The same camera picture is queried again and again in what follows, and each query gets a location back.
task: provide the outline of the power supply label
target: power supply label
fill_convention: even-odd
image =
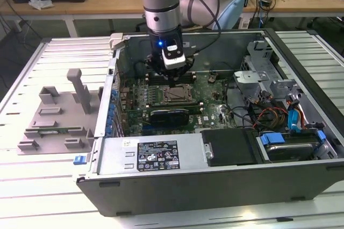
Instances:
[[[180,169],[177,141],[138,143],[138,171]]]

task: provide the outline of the blue plastic clip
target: blue plastic clip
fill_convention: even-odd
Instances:
[[[114,117],[114,112],[109,110],[108,113],[107,113],[107,116],[110,116],[110,118],[113,118]]]
[[[116,108],[116,106],[115,106],[114,104],[109,104],[109,109],[110,109],[110,110],[113,111],[115,108]]]
[[[118,91],[112,89],[112,90],[111,90],[111,97],[116,97],[116,96],[118,96]]]
[[[285,140],[280,133],[265,133],[263,136],[260,137],[262,140],[263,145],[267,144],[283,144]]]
[[[106,124],[107,125],[112,125],[112,123],[113,123],[113,120],[111,118],[106,120]]]
[[[105,128],[105,133],[111,134],[111,132],[112,132],[112,128],[111,127],[106,127]]]
[[[297,121],[299,119],[299,113],[295,109],[291,109],[288,115],[288,128],[296,132],[301,130],[297,127]]]
[[[324,142],[325,142],[325,140],[326,140],[326,135],[324,134],[323,131],[318,131],[318,137],[319,137],[321,143],[324,143]]]
[[[81,164],[87,164],[86,156],[85,155],[77,155],[76,157],[74,157],[73,164],[75,166],[79,166]]]

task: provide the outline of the metal slotted tabletop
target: metal slotted tabletop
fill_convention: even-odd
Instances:
[[[278,35],[344,112],[344,66],[321,38],[306,32]],[[73,91],[69,68],[97,90],[105,81],[112,53],[109,37],[53,39],[42,43],[0,104],[0,228],[158,228],[190,225],[211,228],[323,228],[344,226],[344,181],[313,201],[229,207],[214,210],[108,218],[101,216],[73,181],[83,173],[75,154],[17,155],[45,85]],[[284,72],[291,77],[286,68]]]

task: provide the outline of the black cable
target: black cable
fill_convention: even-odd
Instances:
[[[12,11],[13,11],[13,12],[14,12],[23,22],[26,23],[26,25],[32,30],[32,32],[34,32],[34,33],[37,35],[37,37],[38,37],[39,39],[42,39],[42,37],[39,35],[39,33],[37,33],[36,30],[33,29],[33,28],[30,26],[30,24],[29,24],[24,18],[22,18],[21,15],[19,15],[19,14],[15,11],[15,9],[12,7],[10,1],[9,1],[9,0],[6,0],[6,2],[7,2],[7,4],[9,5],[9,7],[12,9]]]
[[[211,41],[209,44],[203,46],[202,48],[200,49],[197,49],[195,50],[195,52],[191,55],[191,56],[188,56],[189,57],[192,57],[194,56],[195,54],[198,54],[199,52],[203,51],[204,49],[207,49],[208,47],[210,47],[212,44],[214,44],[221,36],[221,26],[219,24],[219,21],[217,20],[217,16],[219,15],[219,11],[220,11],[220,0],[217,0],[217,10],[216,10],[216,15],[211,11],[211,9],[209,8],[209,6],[204,2],[204,0],[199,0],[204,6],[205,8],[208,10],[208,12],[210,13],[210,15],[212,16],[213,20],[215,21],[216,23],[216,26],[218,28],[218,34],[216,36],[216,38]]]
[[[6,24],[6,26],[8,27],[8,29],[9,29],[10,32],[11,32],[11,26],[6,22],[5,18],[4,18],[4,17],[1,15],[1,13],[0,13],[0,23],[1,23],[1,26],[2,26],[2,28],[5,30],[6,35],[9,35],[10,32],[7,32],[7,31],[6,31],[3,22]],[[32,46],[32,45],[30,45],[30,44],[28,44],[28,43],[21,42],[21,41],[19,40],[18,36],[17,36],[17,34],[20,34],[21,32],[19,32],[19,33],[16,33],[15,31],[12,31],[12,32],[14,33],[14,35],[15,35],[15,37],[16,37],[18,43],[21,44],[21,45],[24,45],[25,49],[27,49],[28,51],[31,52],[31,50],[28,49],[26,46],[30,46],[30,47],[35,48],[35,49],[37,48],[37,47]]]
[[[276,0],[273,1],[273,5],[268,7],[268,8],[265,8],[264,6],[261,6],[261,4],[259,4],[259,8],[263,11],[266,11],[267,12],[267,16],[266,16],[266,19],[265,19],[265,22],[264,24],[262,25],[262,27],[265,27],[267,21],[268,21],[268,18],[269,18],[269,12],[274,9],[274,7],[276,6]]]
[[[341,23],[339,20],[336,19],[336,21],[334,21],[331,17],[328,17],[328,19],[336,26],[340,27],[340,28],[344,28],[343,23]]]
[[[229,87],[230,87],[230,79],[228,79],[227,86],[226,86],[226,89],[225,89],[225,105],[226,105],[227,109],[229,110],[229,112],[233,113],[235,116],[237,116],[237,117],[239,117],[239,118],[241,118],[241,119],[243,119],[243,120],[245,120],[245,121],[247,121],[247,122],[253,124],[251,120],[249,120],[249,119],[245,118],[244,116],[241,116],[241,115],[239,115],[239,114],[237,114],[236,112],[233,111],[233,110],[235,110],[235,109],[237,109],[237,108],[243,108],[243,109],[245,109],[245,108],[246,108],[245,106],[236,106],[236,107],[234,107],[234,108],[231,108],[231,107],[229,106],[229,104],[228,104],[228,99],[227,99],[227,92],[228,92],[228,90],[229,90]]]
[[[4,86],[7,88],[7,89],[10,89],[10,87],[6,84],[6,81],[4,79],[4,77],[0,74],[0,78],[2,80],[2,82],[4,83]]]
[[[259,0],[256,0],[256,9],[255,9],[255,11],[254,11],[254,13],[253,13],[252,19],[250,20],[250,22],[249,22],[249,24],[248,24],[248,28],[251,27],[252,22],[253,22],[253,20],[254,20],[254,17],[256,16],[257,12],[258,12],[258,16],[259,16],[259,10],[260,10],[260,8],[259,8]]]
[[[228,63],[228,62],[225,62],[225,61],[217,61],[217,62],[214,62],[211,66],[211,68],[209,69],[209,71],[213,71],[213,67],[215,66],[215,64],[219,64],[219,63],[222,63],[222,64],[225,64],[227,65],[230,69],[232,69],[233,71],[235,71],[235,69]]]
[[[217,17],[219,16],[219,13],[220,13],[220,0],[217,0],[216,13],[215,13],[215,15],[213,17],[213,20],[210,21],[208,24],[204,25],[203,27],[208,27],[211,24],[213,24],[214,22],[216,22],[217,21]],[[218,30],[221,30],[220,25],[218,24],[218,22],[216,23],[216,25],[217,25]]]

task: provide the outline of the cable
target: cable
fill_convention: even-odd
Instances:
[[[230,105],[228,104],[227,92],[228,92],[229,87],[230,87],[230,78],[228,79],[227,86],[226,86],[226,89],[225,89],[225,105],[226,105],[227,109],[229,110],[229,112],[233,113],[235,116],[237,116],[237,117],[239,117],[239,118],[241,118],[241,119],[243,119],[243,120],[253,124],[252,121],[247,119],[247,118],[245,118],[245,116],[241,116],[241,115],[237,114],[236,112],[234,112],[234,110],[237,109],[237,108],[245,109],[246,108],[245,106],[236,106],[234,108],[231,108]]]
[[[268,18],[269,18],[269,12],[270,12],[272,9],[274,9],[274,7],[276,6],[276,0],[273,0],[273,5],[270,6],[270,7],[268,7],[268,8],[262,6],[261,0],[260,0],[260,4],[259,4],[259,5],[260,5],[259,8],[260,8],[261,10],[267,12],[265,22],[263,22],[263,26],[262,26],[262,27],[265,27],[265,25],[266,25],[266,23],[267,23],[267,21],[268,21]]]
[[[188,56],[189,57],[192,57],[192,56],[195,56],[195,54],[198,54],[199,52],[203,51],[204,49],[207,49],[208,47],[210,47],[211,45],[213,45],[221,36],[221,26],[219,24],[219,21],[217,20],[217,16],[219,15],[219,12],[220,12],[220,0],[217,0],[217,9],[216,9],[216,15],[214,15],[214,13],[212,12],[212,10],[209,8],[209,6],[203,1],[203,0],[199,0],[204,6],[205,8],[208,10],[208,12],[210,13],[210,15],[212,16],[213,20],[209,23],[209,24],[206,24],[205,27],[208,27],[209,25],[211,25],[212,23],[216,23],[216,26],[218,28],[218,34],[216,36],[216,38],[211,41],[210,43],[208,43],[207,45],[203,46],[202,48],[200,49],[197,49],[195,50],[195,52],[191,55],[191,56]]]
[[[257,12],[258,12],[258,15],[259,15],[259,10],[260,10],[260,8],[259,8],[259,0],[256,0],[256,9],[255,9],[255,11],[254,11],[254,13],[253,13],[252,19],[250,20],[250,22],[249,22],[249,24],[248,24],[248,28],[251,27],[252,22],[253,22],[253,20],[254,20],[254,17],[256,16]]]
[[[7,88],[7,89],[10,89],[10,87],[6,84],[6,81],[4,79],[4,77],[0,74],[0,78],[2,80],[2,82],[4,83],[4,86]]]
[[[8,32],[6,31],[3,22],[6,24],[7,29],[9,30]],[[4,17],[1,15],[1,13],[0,13],[0,23],[1,23],[2,28],[5,30],[6,35],[9,35],[9,33],[12,31],[11,26],[6,22],[6,20],[5,20]],[[15,35],[15,37],[16,37],[18,43],[24,45],[24,47],[25,47],[28,51],[32,52],[32,50],[30,50],[30,49],[27,48],[27,46],[30,46],[30,47],[36,49],[35,46],[32,46],[32,45],[27,44],[27,43],[25,43],[25,42],[21,42],[21,41],[19,40],[17,34],[20,34],[21,32],[16,33],[15,31],[13,31],[13,33],[14,33],[14,35]]]
[[[12,9],[12,11],[13,11],[13,12],[14,12],[23,22],[25,22],[25,23],[29,26],[29,28],[32,30],[32,32],[34,32],[34,33],[37,35],[37,37],[38,37],[39,39],[42,39],[42,37],[39,35],[39,33],[37,33],[36,30],[33,29],[33,28],[28,24],[28,22],[27,22],[24,18],[22,18],[21,15],[19,15],[19,14],[15,11],[15,9],[12,7],[10,1],[9,1],[9,0],[6,0],[6,2],[7,2],[7,4],[9,5],[9,7]]]
[[[215,66],[215,64],[219,64],[219,63],[222,63],[222,64],[225,64],[227,65],[230,69],[232,69],[233,71],[235,71],[235,69],[228,63],[228,62],[225,62],[225,61],[217,61],[217,62],[214,62],[211,66],[211,68],[209,69],[209,71],[213,71],[213,67]]]

